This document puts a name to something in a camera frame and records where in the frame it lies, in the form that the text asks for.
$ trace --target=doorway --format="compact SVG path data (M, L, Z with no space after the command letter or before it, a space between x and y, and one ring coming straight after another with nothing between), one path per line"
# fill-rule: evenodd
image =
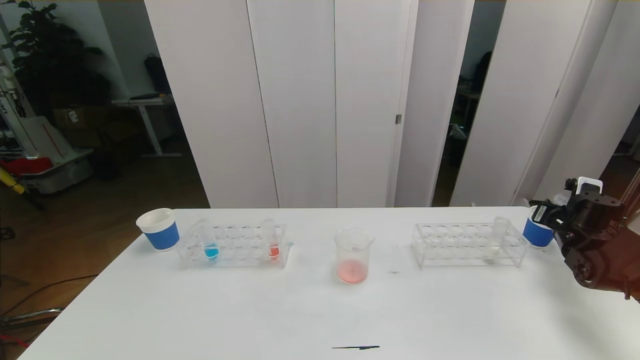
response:
M605 167L600 180L602 192L616 199L625 191L640 170L640 106Z
M476 0L432 206L448 206L467 147L506 1Z

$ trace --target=white partition panel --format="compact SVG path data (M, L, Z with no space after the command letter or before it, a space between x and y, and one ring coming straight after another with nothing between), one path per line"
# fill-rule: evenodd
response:
M536 199L569 177L600 177L640 104L640 3L619 1Z
M338 207L387 205L411 2L335 2Z
M510 205L575 49L589 1L507 1L452 206Z
M333 0L247 0L281 208L336 206Z
M246 3L145 4L209 204L277 207Z
M418 7L395 206L431 205L473 8L474 0Z

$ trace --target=paper cup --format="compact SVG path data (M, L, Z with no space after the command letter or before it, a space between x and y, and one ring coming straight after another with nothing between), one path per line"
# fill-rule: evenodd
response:
M531 245L535 247L546 247L551 243L551 240L553 240L554 231L547 226L537 224L531 220L536 208L537 206L531 206L531 214L527 219L527 224L524 225L522 234L529 240Z
M171 250L180 239L171 209L155 209L144 213L136 220L136 225L158 251Z

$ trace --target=white table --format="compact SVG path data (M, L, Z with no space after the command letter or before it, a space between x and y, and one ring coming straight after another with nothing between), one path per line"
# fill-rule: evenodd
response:
M140 236L20 359L638 359L640 304L581 288L555 244L531 249L521 268L419 270L410 253L416 222L501 215L522 228L528 212L177 210L181 231L200 217L287 224L287 268L179 270L176 253ZM346 226L376 237L360 285L333 274L333 234ZM380 348L332 349L370 345Z
M162 147L160 146L160 141L156 136L156 131L154 130L153 124L151 124L151 118L149 118L149 114L147 113L147 106L164 106L173 104L173 96L160 96L153 97L151 99L119 99L111 101L115 106L127 106L127 107L135 107L140 112L140 116L142 117L142 121L145 123L145 129L147 130L147 134L149 136L149 140L151 140L151 144L154 146L154 154L153 155L145 155L145 156L182 156L182 154L178 152L162 152Z

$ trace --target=glass beaker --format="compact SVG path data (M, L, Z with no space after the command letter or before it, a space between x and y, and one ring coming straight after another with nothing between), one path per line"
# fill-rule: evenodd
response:
M336 274L347 284L360 284L369 273L369 253L374 238L367 231L347 228L335 235Z

